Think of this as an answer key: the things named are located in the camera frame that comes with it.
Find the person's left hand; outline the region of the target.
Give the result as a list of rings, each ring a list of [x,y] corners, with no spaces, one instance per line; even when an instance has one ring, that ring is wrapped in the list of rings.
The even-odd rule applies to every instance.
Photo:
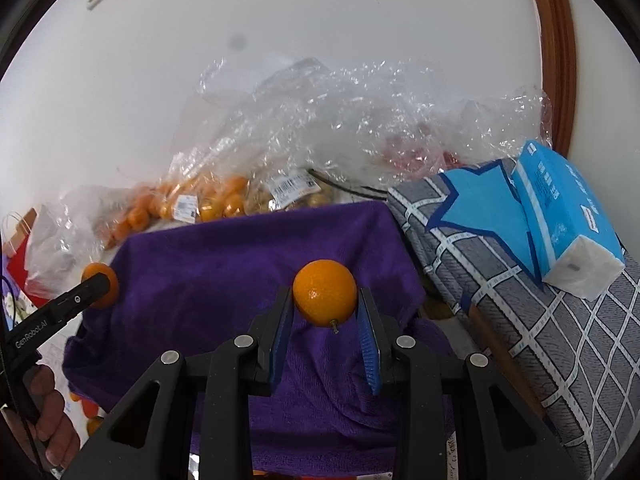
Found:
[[[38,422],[28,424],[32,438],[46,442],[46,450],[41,454],[55,467],[67,468],[76,457],[80,440],[70,418],[64,413],[65,402],[62,394],[55,389],[54,374],[47,365],[35,367],[29,391],[42,400]]]

